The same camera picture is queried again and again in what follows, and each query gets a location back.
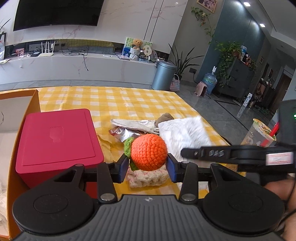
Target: teddy bear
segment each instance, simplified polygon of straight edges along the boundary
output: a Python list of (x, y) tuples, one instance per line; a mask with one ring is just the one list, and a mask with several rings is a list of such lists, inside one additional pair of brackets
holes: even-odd
[(134, 39), (133, 40), (133, 49), (140, 49), (141, 45), (143, 44), (143, 42), (139, 39)]

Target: red box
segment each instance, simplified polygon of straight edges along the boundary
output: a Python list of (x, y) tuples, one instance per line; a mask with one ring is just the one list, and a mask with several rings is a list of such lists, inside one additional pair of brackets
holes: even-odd
[(29, 114), (24, 123), (16, 171), (30, 187), (75, 165), (104, 161), (88, 109)]

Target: red straw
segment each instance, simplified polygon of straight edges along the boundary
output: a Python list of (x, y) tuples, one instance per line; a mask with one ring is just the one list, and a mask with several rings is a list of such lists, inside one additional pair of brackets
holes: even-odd
[[(279, 122), (277, 122), (277, 123), (274, 125), (274, 127), (273, 127), (272, 131), (269, 133), (269, 135), (272, 137), (272, 136), (278, 131), (278, 129), (279, 129)], [(265, 146), (268, 144), (268, 142), (269, 142), (269, 140), (265, 139), (265, 140), (262, 142), (261, 146), (265, 147)]]

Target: trash can lid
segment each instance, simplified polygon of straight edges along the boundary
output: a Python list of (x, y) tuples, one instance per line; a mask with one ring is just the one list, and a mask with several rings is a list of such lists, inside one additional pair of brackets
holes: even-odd
[(168, 69), (173, 69), (173, 70), (177, 69), (176, 65), (166, 62), (166, 61), (163, 61), (163, 60), (159, 61), (159, 65), (162, 67), (168, 68)]

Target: white marble tv stand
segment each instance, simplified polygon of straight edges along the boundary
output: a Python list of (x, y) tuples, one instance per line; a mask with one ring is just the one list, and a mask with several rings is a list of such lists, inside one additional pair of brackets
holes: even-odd
[(49, 57), (13, 57), (0, 64), (0, 84), (36, 80), (104, 80), (152, 84), (156, 67), (153, 63), (120, 60), (103, 54)]

